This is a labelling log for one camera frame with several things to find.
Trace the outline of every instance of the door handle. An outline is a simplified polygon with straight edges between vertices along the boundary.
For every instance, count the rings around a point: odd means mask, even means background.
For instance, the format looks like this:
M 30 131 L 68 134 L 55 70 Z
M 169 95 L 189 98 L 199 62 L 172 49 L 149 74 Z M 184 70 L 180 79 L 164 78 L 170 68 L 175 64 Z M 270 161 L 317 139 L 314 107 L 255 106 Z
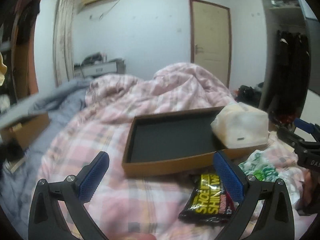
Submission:
M 198 44 L 195 45 L 195 54 L 198 54 L 199 52 L 203 52 L 203 51 L 199 51 L 199 49 L 203 49 L 201 47 L 198 47 Z

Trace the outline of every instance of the brown door frame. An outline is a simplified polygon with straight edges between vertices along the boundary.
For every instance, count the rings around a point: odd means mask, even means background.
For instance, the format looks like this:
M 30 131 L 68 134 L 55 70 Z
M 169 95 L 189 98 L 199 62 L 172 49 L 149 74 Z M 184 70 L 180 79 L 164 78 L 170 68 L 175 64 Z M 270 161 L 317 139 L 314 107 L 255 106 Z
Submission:
M 227 79 L 227 87 L 229 87 L 230 82 L 230 70 L 231 70 L 231 55 L 232 55 L 232 32 L 231 32 L 231 14 L 230 14 L 230 8 L 222 6 L 220 4 L 211 3 L 207 1 L 202 0 L 189 0 L 190 3 L 190 25 L 191 25 L 191 59 L 190 62 L 195 62 L 195 36 L 194 36 L 194 20 L 193 20 L 193 2 L 201 2 L 210 4 L 213 6 L 217 6 L 223 9 L 226 9 L 228 11 L 228 19 L 229 19 L 229 67 L 228 67 L 228 79 Z

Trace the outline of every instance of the shoe wipes package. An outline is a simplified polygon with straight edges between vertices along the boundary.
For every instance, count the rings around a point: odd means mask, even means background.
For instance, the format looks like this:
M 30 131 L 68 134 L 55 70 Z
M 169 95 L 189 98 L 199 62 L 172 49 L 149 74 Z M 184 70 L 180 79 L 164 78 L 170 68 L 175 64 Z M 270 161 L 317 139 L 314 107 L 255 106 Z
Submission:
M 195 189 L 179 219 L 195 224 L 228 222 L 238 203 L 233 202 L 218 175 L 193 175 Z

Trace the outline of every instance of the blue gripper pad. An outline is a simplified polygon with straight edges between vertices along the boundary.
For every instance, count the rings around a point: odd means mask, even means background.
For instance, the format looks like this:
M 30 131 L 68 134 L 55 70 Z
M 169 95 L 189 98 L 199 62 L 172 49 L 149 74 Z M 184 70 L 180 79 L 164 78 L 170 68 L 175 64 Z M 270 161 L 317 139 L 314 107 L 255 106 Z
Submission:
M 300 118 L 296 118 L 293 121 L 294 125 L 306 133 L 312 134 L 314 132 L 314 126 L 311 123 L 307 123 Z
M 84 166 L 77 175 L 76 190 L 83 203 L 89 202 L 109 168 L 109 155 L 99 152 L 94 160 Z
M 213 155 L 213 166 L 232 201 L 241 203 L 247 189 L 243 171 L 233 164 L 223 151 L 218 151 Z

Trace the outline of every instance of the white plastic bag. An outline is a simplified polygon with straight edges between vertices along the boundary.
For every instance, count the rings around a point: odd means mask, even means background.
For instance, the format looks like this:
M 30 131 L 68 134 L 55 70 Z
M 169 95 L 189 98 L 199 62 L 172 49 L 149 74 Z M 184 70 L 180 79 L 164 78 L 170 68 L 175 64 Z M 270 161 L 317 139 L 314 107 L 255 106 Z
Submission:
M 225 106 L 211 123 L 212 131 L 229 149 L 268 142 L 268 114 L 244 103 Z

